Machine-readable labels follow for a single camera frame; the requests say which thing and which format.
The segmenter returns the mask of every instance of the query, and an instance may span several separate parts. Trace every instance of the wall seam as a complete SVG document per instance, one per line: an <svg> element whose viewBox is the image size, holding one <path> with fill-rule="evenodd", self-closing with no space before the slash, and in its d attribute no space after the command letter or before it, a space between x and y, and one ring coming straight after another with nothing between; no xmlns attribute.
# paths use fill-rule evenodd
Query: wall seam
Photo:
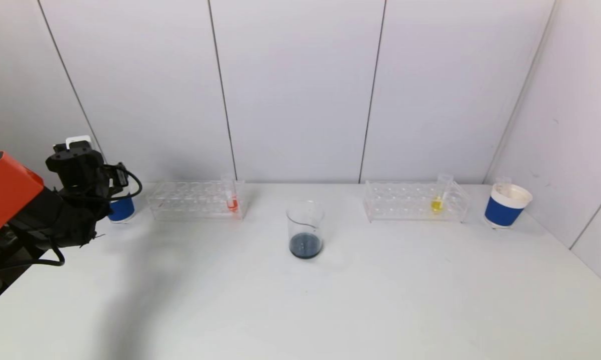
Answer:
<svg viewBox="0 0 601 360"><path fill-rule="evenodd" d="M229 137L229 150L231 151L231 162L234 165L234 178L239 179L239 173L236 170L236 157L234 157L234 143L232 142L232 131L230 130L230 117L227 114L227 101L225 101L225 86L223 85L223 75L221 73L221 58L219 57L219 47L216 43L216 29L214 29L214 17L212 16L212 2L207 0L209 9L209 23L211 23L211 36L214 40L214 51L216 52L216 66L218 66L218 79L220 80L220 93L222 94L222 105L225 109L225 121L227 122L227 136Z"/></svg>
<svg viewBox="0 0 601 360"><path fill-rule="evenodd" d="M579 242L579 240L581 239L583 234L585 234L587 228L589 228L590 224L592 223L592 221L594 221L594 219L596 218L596 215L598 215L598 212L600 212L600 210L601 210L601 203L600 203L600 205L598 205L598 208L596 209L596 211L593 212L593 215L591 215L591 218L589 219L589 221L587 221L587 224L584 226L584 228L582 228L582 231L580 232L580 234L578 234L578 236L576 237L576 240L574 240L574 243L571 244L571 246L569 247L569 250L574 249L574 246L577 245L577 243Z"/></svg>
<svg viewBox="0 0 601 360"><path fill-rule="evenodd" d="M383 39L383 27L385 25L385 9L387 9L387 0L382 7L382 17L380 19L380 34L378 34L378 48L376 49L376 63L374 64L374 76L371 80L371 94L369 94L369 109L367 110L367 125L365 125L365 138L362 141L362 156L360 157L360 171L358 171L358 184L361 183L363 176L363 163L365 162L365 148L367 147L367 133L370 129L370 116L372 116L372 101L374 100L374 86L376 86L376 71L379 67L379 56L381 54L381 40Z"/></svg>
<svg viewBox="0 0 601 360"><path fill-rule="evenodd" d="M502 136L498 143L498 147L496 148L494 156L492 157L492 161L490 162L489 167L487 168L487 172L485 173L485 177L483 178L483 184L486 184L488 182L488 178L490 178L493 175L497 163L499 162L507 146L507 142L512 133L512 130L516 125L516 119L521 110L523 100L527 95L527 91L529 91L529 88L532 83L532 78L534 77L534 73L536 73L536 69L538 68L538 64L541 61L541 57L543 55L543 51L545 50L545 47L547 45L547 40L552 29L552 24L554 23L555 14L560 1L561 0L554 0L554 3L552 3L551 10L549 11L549 16L547 17L547 23L545 23L545 28L543 29L542 36L540 37L540 41L538 42L538 48L536 48L536 53L534 53L534 57L531 60L531 65L529 66L529 70L527 71L525 80L522 83L520 92L518 93L516 103L514 104L513 109L511 110L511 114L509 116L509 120L507 121L507 125L504 128L504 132L502 132Z"/></svg>
<svg viewBox="0 0 601 360"><path fill-rule="evenodd" d="M50 27L50 23L47 21L47 16L45 15L45 10L43 9L41 0L36 0L36 2L38 3L38 8L40 9L42 18L45 21L45 26L47 27L47 32L49 32L49 37L51 38L51 42L54 44L54 49L56 49L56 54L58 54L58 59L60 59L60 64L62 65L62 68L65 71L65 75L67 76L69 85L71 86L71 89L74 92L74 96L76 97L76 101L78 101L80 111L83 112L83 116L85 117L85 122L87 123L87 127L89 128L90 132L92 133L92 137L94 137L94 143L99 148L103 161L105 163L107 163L105 151L103 150L103 148L101 147L101 145L99 143L99 139L97 138L97 133L94 132L94 128L92 127L92 123L90 123L88 114L86 114L85 108L83 107L83 103L81 102L81 99L79 98L79 94L76 92L76 88L74 87L74 82L72 81L72 78L70 77L69 71L67 71L67 66L65 66L65 61L63 61L61 51L59 50L58 44L56 44L56 39L54 39L54 35L52 34L52 28Z"/></svg>

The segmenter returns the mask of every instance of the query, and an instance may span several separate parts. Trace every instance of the test tube rack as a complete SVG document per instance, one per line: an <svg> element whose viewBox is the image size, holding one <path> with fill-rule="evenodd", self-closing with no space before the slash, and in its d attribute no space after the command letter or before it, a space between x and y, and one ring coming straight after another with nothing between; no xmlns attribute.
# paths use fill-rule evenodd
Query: test tube rack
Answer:
<svg viewBox="0 0 601 360"><path fill-rule="evenodd" d="M238 208L230 210L222 181L161 182L147 197L157 221L187 222L197 219L243 219L246 209L244 181L236 181Z"/></svg>
<svg viewBox="0 0 601 360"><path fill-rule="evenodd" d="M462 223L470 196L455 181L449 185L440 212L432 208L436 182L365 182L364 207L369 221L451 221Z"/></svg>

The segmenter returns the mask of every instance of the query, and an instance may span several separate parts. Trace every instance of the cup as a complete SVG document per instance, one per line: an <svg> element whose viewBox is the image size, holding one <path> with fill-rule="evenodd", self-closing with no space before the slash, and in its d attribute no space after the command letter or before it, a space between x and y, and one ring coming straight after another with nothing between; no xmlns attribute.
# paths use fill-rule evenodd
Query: cup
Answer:
<svg viewBox="0 0 601 360"><path fill-rule="evenodd" d="M300 259L312 259L321 252L321 221L325 211L314 201L301 201L287 208L289 251Z"/></svg>
<svg viewBox="0 0 601 360"><path fill-rule="evenodd" d="M495 229L508 229L532 201L532 194L526 189L509 184L507 194L499 183L492 186L492 193L485 209L485 219Z"/></svg>
<svg viewBox="0 0 601 360"><path fill-rule="evenodd" d="M115 198L121 196L128 196L130 194L129 186L123 187L123 190L117 194L114 194ZM134 209L134 201L131 197L123 198L120 200L114 200L109 203L111 212L107 214L107 218L114 224L125 223L131 219L136 210Z"/></svg>

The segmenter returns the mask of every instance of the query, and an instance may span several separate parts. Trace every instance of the black cable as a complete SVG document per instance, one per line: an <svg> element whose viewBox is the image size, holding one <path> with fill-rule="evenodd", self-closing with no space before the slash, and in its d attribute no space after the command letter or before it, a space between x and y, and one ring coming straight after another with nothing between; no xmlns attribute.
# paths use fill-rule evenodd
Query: black cable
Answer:
<svg viewBox="0 0 601 360"><path fill-rule="evenodd" d="M110 201L117 201L117 200L123 200L123 199L133 198L134 196L137 196L138 194L140 194L143 191L143 184L141 183L141 181L139 180L139 178L136 177L136 175L134 175L133 173L131 173L126 168L119 168L119 167L116 167L116 166L113 166L113 165L104 165L103 167L106 168L106 169L107 168L112 168L112 169L120 170L123 173L131 176L131 178L134 179L134 182L136 182L136 184L138 184L138 190L136 190L136 192L131 193L131 194L126 194L126 195L123 195L123 196L115 196L115 197L110 197L110 198L72 196L72 195L62 195L62 197L65 198L65 199L77 200L77 201L88 201L88 202L95 202L95 203L100 203L100 202L108 203Z"/></svg>
<svg viewBox="0 0 601 360"><path fill-rule="evenodd" d="M56 242L53 239L49 239L49 242L51 243L51 250L54 251L54 254L56 254L56 256L58 256L58 260L36 259L36 260L15 261L15 262L11 262L10 264L5 264L5 266L0 268L0 271L4 271L7 269L20 268L20 267L28 267L29 265L49 265L52 267L62 267L63 265L65 265L65 256L63 256L63 253L61 252L59 247L56 246Z"/></svg>

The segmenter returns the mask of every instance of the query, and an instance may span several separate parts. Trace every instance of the test tube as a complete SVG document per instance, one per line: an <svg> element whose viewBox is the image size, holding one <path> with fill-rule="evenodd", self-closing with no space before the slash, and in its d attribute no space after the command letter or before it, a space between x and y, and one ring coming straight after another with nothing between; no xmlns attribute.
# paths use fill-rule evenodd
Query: test tube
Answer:
<svg viewBox="0 0 601 360"><path fill-rule="evenodd" d="M434 214L443 212L443 209L445 208L445 198L447 198L447 193L449 193L453 182L454 176L447 173L438 174L433 198L431 198L431 210Z"/></svg>
<svg viewBox="0 0 601 360"><path fill-rule="evenodd" d="M235 213L239 210L239 200L236 194L236 181L233 176L223 175L221 177L223 186L225 187L225 201L227 202L227 209L230 212Z"/></svg>

